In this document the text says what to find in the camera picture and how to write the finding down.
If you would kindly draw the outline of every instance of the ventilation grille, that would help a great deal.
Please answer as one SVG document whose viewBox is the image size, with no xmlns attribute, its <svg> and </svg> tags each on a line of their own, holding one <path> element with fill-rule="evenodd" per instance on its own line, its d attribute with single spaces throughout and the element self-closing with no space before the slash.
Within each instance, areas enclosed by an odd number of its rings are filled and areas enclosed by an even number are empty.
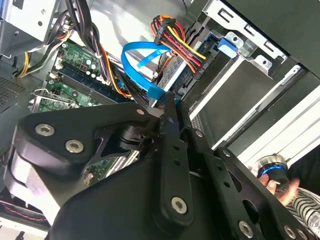
<svg viewBox="0 0 320 240">
<path fill-rule="evenodd" d="M 0 77 L 0 107 L 14 100 L 24 90 L 24 87 Z"/>
<path fill-rule="evenodd" d="M 200 124 L 200 120 L 199 120 L 199 116 L 196 115 L 194 117 L 194 119 L 191 121 L 191 125 L 194 129 L 197 129 L 199 130 L 200 132 L 202 132 L 202 129 L 201 129 L 201 124 Z"/>
</svg>

